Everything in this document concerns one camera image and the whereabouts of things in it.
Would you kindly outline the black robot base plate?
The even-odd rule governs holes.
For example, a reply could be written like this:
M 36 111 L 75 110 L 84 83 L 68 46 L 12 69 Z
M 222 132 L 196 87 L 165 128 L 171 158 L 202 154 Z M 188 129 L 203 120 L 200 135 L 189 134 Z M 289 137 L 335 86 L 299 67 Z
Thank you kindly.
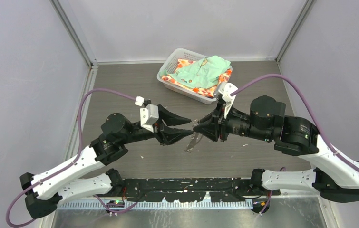
M 269 195 L 242 178 L 157 178 L 125 179 L 100 197 L 125 198 L 130 202 L 241 202 Z

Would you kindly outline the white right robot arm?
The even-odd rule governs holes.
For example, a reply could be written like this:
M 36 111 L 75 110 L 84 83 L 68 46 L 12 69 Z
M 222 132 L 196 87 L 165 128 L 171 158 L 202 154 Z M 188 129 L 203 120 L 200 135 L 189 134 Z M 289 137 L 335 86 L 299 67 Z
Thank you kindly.
M 286 105 L 263 95 L 250 104 L 246 114 L 220 100 L 217 107 L 193 128 L 211 141 L 226 141 L 230 134 L 274 143 L 283 154 L 309 161 L 305 171 L 254 169 L 249 189 L 255 195 L 271 190 L 318 193 L 338 203 L 359 201 L 359 161 L 346 164 L 334 155 L 317 127 L 302 117 L 285 114 Z

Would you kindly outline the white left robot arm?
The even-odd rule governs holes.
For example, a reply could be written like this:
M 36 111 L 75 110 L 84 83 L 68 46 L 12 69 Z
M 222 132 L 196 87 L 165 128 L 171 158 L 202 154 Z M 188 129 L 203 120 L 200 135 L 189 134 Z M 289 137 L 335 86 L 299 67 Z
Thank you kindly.
M 156 139 L 161 145 L 172 145 L 193 134 L 191 130 L 176 128 L 190 122 L 191 119 L 178 116 L 160 104 L 140 108 L 138 122 L 131 122 L 120 113 L 111 114 L 101 125 L 100 136 L 76 156 L 43 173 L 21 175 L 30 216 L 42 218 L 59 205 L 86 196 L 107 193 L 119 196 L 124 187 L 118 171 L 111 169 L 89 179 L 82 176 L 120 159 L 128 152 L 127 144 Z

